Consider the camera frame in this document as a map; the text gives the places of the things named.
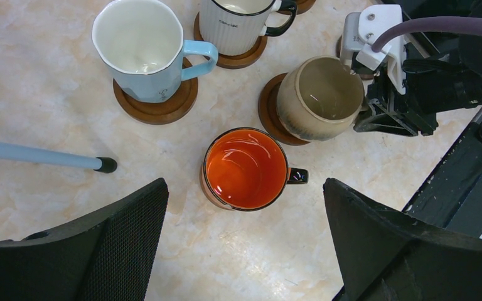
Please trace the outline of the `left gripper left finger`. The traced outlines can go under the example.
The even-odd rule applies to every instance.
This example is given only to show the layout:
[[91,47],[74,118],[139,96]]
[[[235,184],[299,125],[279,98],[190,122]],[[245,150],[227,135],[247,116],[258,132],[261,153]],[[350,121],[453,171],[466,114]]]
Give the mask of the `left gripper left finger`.
[[168,198],[159,178],[60,226],[0,241],[0,300],[143,300]]

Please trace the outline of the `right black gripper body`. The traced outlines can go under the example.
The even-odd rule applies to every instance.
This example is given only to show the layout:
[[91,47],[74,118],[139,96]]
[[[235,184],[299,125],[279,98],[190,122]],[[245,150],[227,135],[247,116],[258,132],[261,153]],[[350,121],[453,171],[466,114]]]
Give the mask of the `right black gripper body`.
[[383,64],[367,87],[366,110],[358,115],[355,132],[428,136],[438,127],[438,113],[482,105],[482,50],[452,50],[428,58],[410,44],[404,50],[411,55],[404,62],[405,93],[397,91]]

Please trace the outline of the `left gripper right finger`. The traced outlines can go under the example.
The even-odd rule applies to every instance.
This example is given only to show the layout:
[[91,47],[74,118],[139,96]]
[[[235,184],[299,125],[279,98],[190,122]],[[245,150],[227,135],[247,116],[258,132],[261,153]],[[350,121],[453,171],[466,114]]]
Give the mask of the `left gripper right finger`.
[[334,178],[323,194],[343,279],[336,300],[482,300],[482,239],[427,224]]

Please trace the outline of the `beige mug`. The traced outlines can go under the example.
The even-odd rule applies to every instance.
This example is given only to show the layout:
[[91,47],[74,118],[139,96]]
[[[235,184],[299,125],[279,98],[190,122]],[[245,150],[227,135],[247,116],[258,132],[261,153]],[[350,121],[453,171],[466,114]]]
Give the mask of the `beige mug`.
[[277,93],[277,116],[292,136],[322,142],[352,125],[364,97],[359,75],[337,58],[317,56],[285,76]]

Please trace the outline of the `brown ridged wooden coaster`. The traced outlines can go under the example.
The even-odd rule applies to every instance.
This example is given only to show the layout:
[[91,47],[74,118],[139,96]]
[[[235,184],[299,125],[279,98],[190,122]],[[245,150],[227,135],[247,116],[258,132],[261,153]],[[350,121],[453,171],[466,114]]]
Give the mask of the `brown ridged wooden coaster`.
[[296,14],[303,14],[310,10],[315,4],[316,0],[292,0],[292,1],[282,1],[282,3],[296,3]]
[[151,125],[165,125],[183,118],[194,106],[198,95],[198,79],[182,81],[171,97],[163,102],[141,102],[127,93],[113,79],[114,95],[123,109],[133,119]]
[[219,54],[217,66],[225,69],[236,70],[254,64],[263,54],[267,46],[267,36],[258,37],[256,43],[247,52],[241,55],[228,56]]

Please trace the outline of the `orange mug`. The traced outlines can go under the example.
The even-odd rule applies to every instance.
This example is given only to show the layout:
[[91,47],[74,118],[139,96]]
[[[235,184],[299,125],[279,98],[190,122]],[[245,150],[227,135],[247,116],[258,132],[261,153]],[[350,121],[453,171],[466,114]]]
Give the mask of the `orange mug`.
[[308,182],[309,172],[290,167],[275,139],[251,127],[219,135],[207,148],[200,171],[206,198],[230,211],[264,209],[276,202],[287,185]]

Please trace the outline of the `dark brown ridged coaster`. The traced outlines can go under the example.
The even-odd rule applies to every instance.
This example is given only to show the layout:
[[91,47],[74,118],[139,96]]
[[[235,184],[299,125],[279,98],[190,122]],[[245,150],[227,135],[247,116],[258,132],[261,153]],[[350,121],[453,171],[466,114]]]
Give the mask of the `dark brown ridged coaster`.
[[309,144],[308,141],[291,135],[281,124],[277,114],[277,94],[287,73],[281,73],[270,79],[262,89],[258,101],[258,115],[265,130],[277,141],[291,146]]

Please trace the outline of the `light blue mug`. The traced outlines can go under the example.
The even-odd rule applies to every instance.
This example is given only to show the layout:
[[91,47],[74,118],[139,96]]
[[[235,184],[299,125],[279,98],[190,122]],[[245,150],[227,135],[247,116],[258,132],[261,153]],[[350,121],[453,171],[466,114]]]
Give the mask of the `light blue mug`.
[[92,42],[113,79],[137,101],[163,103],[181,82],[210,73],[218,50],[186,40],[170,7],[160,1],[112,1],[97,15]]

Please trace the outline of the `clear glass mug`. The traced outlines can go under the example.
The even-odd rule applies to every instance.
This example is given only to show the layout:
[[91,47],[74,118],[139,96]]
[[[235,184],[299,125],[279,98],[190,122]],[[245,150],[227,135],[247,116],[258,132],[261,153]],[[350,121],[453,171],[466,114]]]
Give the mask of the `clear glass mug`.
[[[278,27],[268,27],[271,13],[283,12],[289,19]],[[293,24],[297,15],[295,1],[246,0],[200,2],[199,25],[204,41],[214,44],[219,54],[237,56],[248,52],[258,38],[278,37]]]

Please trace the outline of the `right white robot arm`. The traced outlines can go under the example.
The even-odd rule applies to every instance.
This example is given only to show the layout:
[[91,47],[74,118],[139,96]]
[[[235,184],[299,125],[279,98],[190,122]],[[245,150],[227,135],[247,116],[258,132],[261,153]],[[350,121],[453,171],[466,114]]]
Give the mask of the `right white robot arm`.
[[[447,33],[455,49],[419,58],[408,34]],[[376,4],[346,17],[341,62],[371,75],[367,109],[354,129],[415,137],[432,135],[441,112],[482,105],[482,1],[466,16],[404,19],[399,4]]]

